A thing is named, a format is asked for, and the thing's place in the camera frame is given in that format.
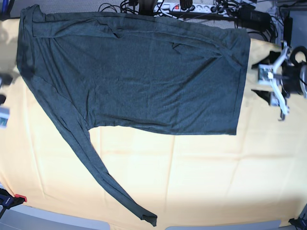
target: yellow fabric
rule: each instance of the yellow fabric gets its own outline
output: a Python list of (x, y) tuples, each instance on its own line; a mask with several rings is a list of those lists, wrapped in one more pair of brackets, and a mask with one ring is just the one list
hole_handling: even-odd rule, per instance
[[(0, 23), (0, 33), (3, 71), (14, 67), (18, 20)], [(272, 49), (279, 48), (252, 40), (249, 64)], [(279, 122), (280, 109), (251, 92), (256, 79), (257, 72), (249, 70), (237, 136), (90, 130), (110, 174), (158, 215), (155, 229), (277, 219), (284, 225), (300, 214), (307, 203), (307, 102), (293, 95), (290, 115)], [(3, 90), (11, 117), (0, 130), (0, 182), (11, 194), (27, 196), (28, 206), (106, 221), (113, 230), (152, 229), (93, 179), (22, 78)]]

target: power adapter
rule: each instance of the power adapter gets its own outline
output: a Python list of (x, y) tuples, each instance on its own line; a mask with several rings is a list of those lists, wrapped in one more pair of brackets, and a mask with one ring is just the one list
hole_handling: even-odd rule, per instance
[(270, 28), (271, 16), (268, 13), (242, 7), (238, 11), (238, 19), (245, 28), (265, 31)]

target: dark gray shirt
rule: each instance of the dark gray shirt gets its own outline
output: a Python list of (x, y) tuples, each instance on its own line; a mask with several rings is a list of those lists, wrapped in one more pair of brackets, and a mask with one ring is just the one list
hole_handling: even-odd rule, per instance
[(21, 13), (17, 66), (97, 182), (155, 226), (157, 216), (110, 176), (88, 130), (235, 135), (249, 44), (244, 30), (108, 12), (45, 15), (35, 5)]

